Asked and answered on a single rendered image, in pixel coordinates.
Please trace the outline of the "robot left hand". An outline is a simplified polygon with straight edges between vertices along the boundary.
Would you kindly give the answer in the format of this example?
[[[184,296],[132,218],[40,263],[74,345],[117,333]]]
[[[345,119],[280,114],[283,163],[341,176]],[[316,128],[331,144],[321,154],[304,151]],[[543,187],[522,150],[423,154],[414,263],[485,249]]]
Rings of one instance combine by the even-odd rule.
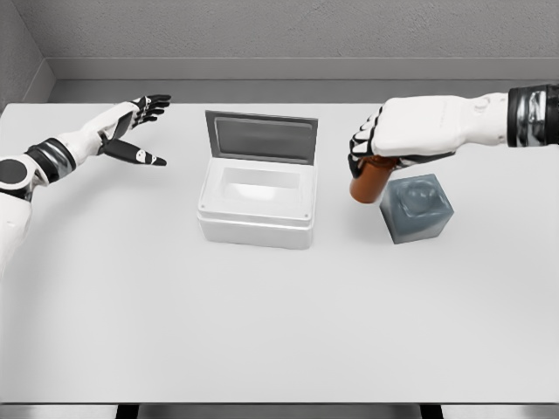
[[[123,136],[134,128],[157,121],[169,107],[171,96],[154,94],[121,102],[93,119],[93,128],[100,137],[98,155],[137,165],[165,167],[167,162],[134,144],[125,142]]]

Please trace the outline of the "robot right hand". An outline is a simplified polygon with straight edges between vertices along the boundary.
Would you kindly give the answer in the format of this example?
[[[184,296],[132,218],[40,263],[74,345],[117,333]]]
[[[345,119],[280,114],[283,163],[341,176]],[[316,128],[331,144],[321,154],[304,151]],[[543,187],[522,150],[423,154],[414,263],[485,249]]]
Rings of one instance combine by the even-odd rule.
[[[359,177],[365,157],[448,155],[465,143],[458,96],[417,96],[387,100],[349,141],[349,170]]]

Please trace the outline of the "brown cylindrical bottle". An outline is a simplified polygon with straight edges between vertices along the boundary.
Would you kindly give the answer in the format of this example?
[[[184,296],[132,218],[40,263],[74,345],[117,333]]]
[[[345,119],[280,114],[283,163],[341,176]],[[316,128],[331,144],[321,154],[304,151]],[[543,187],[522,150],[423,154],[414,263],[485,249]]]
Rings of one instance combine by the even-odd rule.
[[[353,176],[349,186],[351,196],[359,203],[373,203],[381,195],[398,162],[397,157],[381,155],[367,156],[357,161],[349,157]]]

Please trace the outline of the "grey cube holder block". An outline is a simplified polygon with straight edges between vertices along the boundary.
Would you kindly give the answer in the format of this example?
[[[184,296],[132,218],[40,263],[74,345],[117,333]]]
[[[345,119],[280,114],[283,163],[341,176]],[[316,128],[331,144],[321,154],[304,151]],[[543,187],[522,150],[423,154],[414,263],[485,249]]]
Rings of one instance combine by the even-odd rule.
[[[389,181],[379,208],[394,244],[438,237],[454,214],[434,174]]]

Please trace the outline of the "grey hinged box lid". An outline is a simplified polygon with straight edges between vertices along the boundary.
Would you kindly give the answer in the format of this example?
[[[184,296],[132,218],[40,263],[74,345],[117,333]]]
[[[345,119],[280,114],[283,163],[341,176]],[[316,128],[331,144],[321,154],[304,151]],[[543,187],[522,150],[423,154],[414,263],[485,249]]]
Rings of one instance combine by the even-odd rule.
[[[207,110],[205,119],[215,158],[315,164],[315,118]]]

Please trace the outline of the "white box body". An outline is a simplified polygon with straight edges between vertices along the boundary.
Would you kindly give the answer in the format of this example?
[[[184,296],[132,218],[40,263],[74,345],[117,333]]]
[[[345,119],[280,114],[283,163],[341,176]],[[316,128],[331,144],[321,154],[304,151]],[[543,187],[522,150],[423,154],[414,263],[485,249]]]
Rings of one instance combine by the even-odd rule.
[[[314,165],[211,158],[197,205],[205,239],[308,249],[317,177]]]

